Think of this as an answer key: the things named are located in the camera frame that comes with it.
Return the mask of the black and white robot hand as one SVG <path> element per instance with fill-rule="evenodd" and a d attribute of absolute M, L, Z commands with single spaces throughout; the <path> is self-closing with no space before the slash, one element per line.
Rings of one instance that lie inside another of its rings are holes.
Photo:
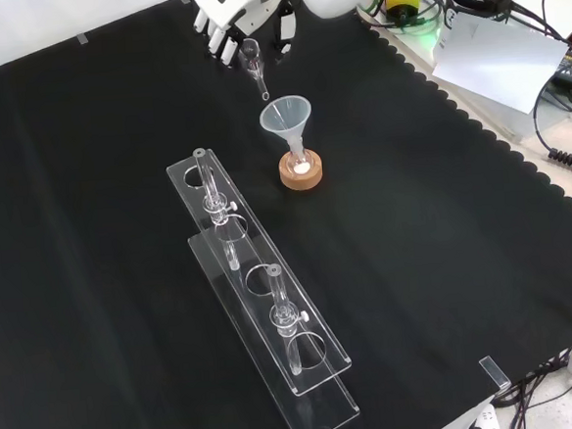
<path fill-rule="evenodd" d="M 242 43 L 265 24 L 273 25 L 272 47 L 281 60 L 292 48 L 300 0 L 193 0 L 195 32 L 208 42 L 208 52 L 229 68 Z"/>

